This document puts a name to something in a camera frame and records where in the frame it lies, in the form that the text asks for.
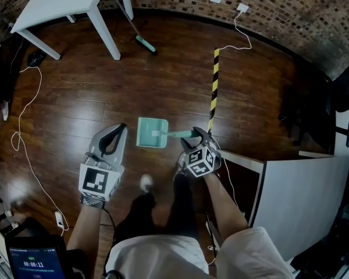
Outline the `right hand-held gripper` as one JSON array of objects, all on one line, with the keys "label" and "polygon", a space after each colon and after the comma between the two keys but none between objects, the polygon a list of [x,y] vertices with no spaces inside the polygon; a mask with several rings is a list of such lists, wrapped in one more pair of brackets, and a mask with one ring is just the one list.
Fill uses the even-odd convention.
[{"label": "right hand-held gripper", "polygon": [[193,130],[201,137],[201,142],[199,146],[192,146],[184,138],[180,139],[184,149],[180,168],[188,176],[199,178],[220,168],[222,158],[206,131],[199,127],[193,127]]}]

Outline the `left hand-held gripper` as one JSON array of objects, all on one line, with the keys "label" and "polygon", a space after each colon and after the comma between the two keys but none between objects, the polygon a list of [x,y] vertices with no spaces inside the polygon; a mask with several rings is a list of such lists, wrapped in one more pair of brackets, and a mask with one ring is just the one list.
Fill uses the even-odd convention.
[{"label": "left hand-held gripper", "polygon": [[103,209],[115,193],[124,173],[122,165],[127,140],[124,123],[108,126],[96,133],[80,165],[80,202]]}]

